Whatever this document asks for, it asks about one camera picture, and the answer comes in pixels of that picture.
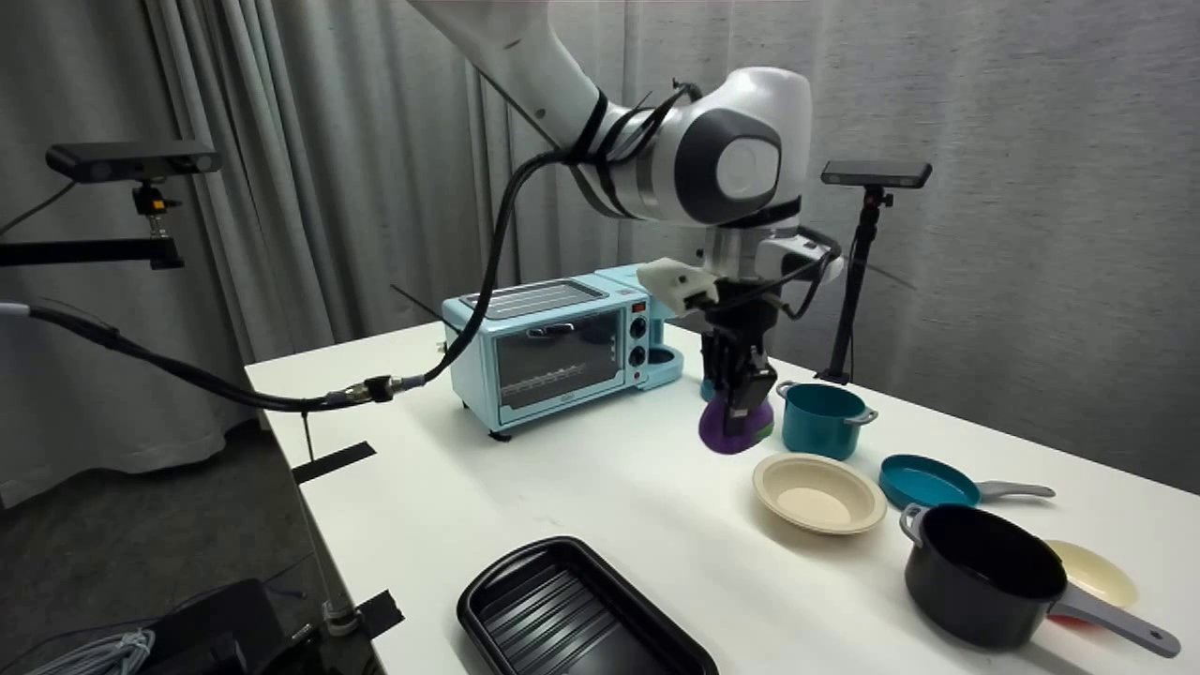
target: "teal cup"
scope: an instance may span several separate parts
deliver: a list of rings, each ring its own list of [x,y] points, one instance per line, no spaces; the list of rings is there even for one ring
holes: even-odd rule
[[[796,453],[852,458],[858,427],[878,413],[864,396],[824,383],[782,383],[786,396],[786,445]]]

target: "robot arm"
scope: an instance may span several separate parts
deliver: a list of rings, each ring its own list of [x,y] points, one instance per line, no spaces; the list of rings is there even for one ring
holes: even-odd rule
[[[786,280],[837,271],[837,240],[801,236],[811,87],[741,68],[712,93],[681,88],[627,108],[573,63],[548,0],[414,0],[523,116],[572,156],[587,197],[612,218],[703,226],[693,263],[662,258],[641,283],[676,313],[707,311],[703,437],[736,453],[773,427],[764,332]]]

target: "toaster oven door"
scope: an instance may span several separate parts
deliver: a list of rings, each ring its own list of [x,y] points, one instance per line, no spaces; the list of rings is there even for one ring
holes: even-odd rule
[[[621,311],[604,311],[501,338],[501,403],[528,410],[621,383],[621,323]]]

